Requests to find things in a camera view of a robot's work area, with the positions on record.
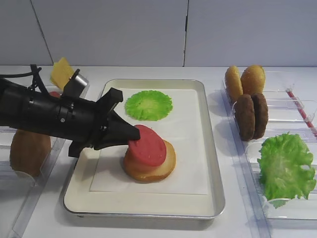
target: burger patty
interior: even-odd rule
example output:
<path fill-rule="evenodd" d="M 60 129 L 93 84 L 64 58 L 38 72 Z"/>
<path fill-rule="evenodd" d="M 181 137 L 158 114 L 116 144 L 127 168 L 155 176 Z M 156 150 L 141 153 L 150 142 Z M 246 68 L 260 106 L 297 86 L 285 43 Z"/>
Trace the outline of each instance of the burger patty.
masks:
<path fill-rule="evenodd" d="M 255 93 L 251 96 L 256 118 L 255 132 L 253 139 L 259 139 L 264 136 L 266 124 L 268 122 L 268 108 L 265 97 L 262 93 Z"/>
<path fill-rule="evenodd" d="M 253 100 L 250 95 L 241 95 L 235 106 L 234 116 L 239 127 L 239 134 L 243 141 L 249 141 L 253 138 L 255 130 L 255 112 Z"/>

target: white tray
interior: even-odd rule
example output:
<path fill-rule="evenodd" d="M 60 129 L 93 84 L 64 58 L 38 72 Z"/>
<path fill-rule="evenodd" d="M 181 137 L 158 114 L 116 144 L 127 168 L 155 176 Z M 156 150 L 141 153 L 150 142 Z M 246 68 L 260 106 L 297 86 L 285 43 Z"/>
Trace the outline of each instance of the white tray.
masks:
<path fill-rule="evenodd" d="M 177 162 L 165 180 L 135 182 L 120 167 L 127 146 L 82 151 L 65 196 L 66 210 L 77 215 L 160 217 L 210 221 L 225 207 L 204 85 L 195 80 L 114 79 L 124 101 L 115 111 L 132 125 L 153 128 L 174 146 Z M 160 90 L 173 110 L 159 121 L 137 121 L 124 112 L 125 101 L 142 90 Z"/>

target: lettuce leaf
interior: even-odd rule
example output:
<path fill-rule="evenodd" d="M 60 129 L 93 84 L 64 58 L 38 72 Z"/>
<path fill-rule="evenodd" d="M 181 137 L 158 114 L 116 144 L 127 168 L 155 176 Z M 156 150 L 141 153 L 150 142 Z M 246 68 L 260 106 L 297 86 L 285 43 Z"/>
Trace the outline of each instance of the lettuce leaf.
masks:
<path fill-rule="evenodd" d="M 136 120 L 160 120 L 172 109 L 171 97 L 155 90 L 138 92 L 125 103 L 125 112 Z"/>
<path fill-rule="evenodd" d="M 299 135 L 287 133 L 268 138 L 260 153 L 260 183 L 264 185 L 268 201 L 296 197 L 308 199 L 316 185 L 313 154 Z"/>

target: top bun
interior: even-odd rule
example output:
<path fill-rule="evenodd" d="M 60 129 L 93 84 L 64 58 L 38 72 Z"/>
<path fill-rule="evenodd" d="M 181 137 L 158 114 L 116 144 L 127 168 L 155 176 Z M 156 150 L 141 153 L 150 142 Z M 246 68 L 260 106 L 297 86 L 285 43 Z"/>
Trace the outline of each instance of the top bun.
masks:
<path fill-rule="evenodd" d="M 265 85 L 265 71 L 260 65 L 247 67 L 241 75 L 244 94 L 262 93 Z"/>
<path fill-rule="evenodd" d="M 239 96 L 243 94 L 238 67 L 235 65 L 230 66 L 225 73 L 224 80 L 231 101 L 232 103 L 235 103 Z"/>

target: clear plastic container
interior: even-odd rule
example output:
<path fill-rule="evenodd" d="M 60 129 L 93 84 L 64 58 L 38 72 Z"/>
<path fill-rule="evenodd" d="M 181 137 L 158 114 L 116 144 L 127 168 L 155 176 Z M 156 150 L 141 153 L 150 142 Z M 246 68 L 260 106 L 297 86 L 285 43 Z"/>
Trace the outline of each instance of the clear plastic container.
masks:
<path fill-rule="evenodd" d="M 287 78 L 288 75 L 292 74 L 266 73 L 268 80 L 273 76 L 274 79 L 280 78 L 281 87 L 263 92 L 269 115 L 266 131 L 262 138 L 248 142 L 240 139 L 234 117 L 234 104 L 226 91 L 224 81 L 222 83 L 221 94 L 237 149 L 237 156 L 233 156 L 233 159 L 240 165 L 236 167 L 239 181 L 245 182 L 241 183 L 241 189 L 246 184 L 249 192 L 249 196 L 244 196 L 253 208 L 247 211 L 248 218 L 257 224 L 252 230 L 254 237 L 269 238 L 270 231 L 274 228 L 317 228 L 317 187 L 310 193 L 308 200 L 295 198 L 267 201 L 264 188 L 259 182 L 260 167 L 257 159 L 261 158 L 259 150 L 262 143 L 269 137 L 283 133 L 298 134 L 302 138 L 314 155 L 313 167 L 317 170 L 317 128 L 314 127 L 317 102 L 295 97 L 292 93 L 295 87 L 294 76 Z M 284 205 L 276 209 L 276 203 Z"/>
<path fill-rule="evenodd" d="M 85 97 L 88 87 L 83 91 L 81 98 Z M 55 86 L 46 88 L 49 92 L 62 93 Z M 34 178 L 26 173 L 13 171 L 10 166 L 10 146 L 15 132 L 16 129 L 0 126 L 0 238 L 23 236 L 65 143 L 65 139 L 51 137 L 51 152 L 41 165 L 40 175 Z"/>

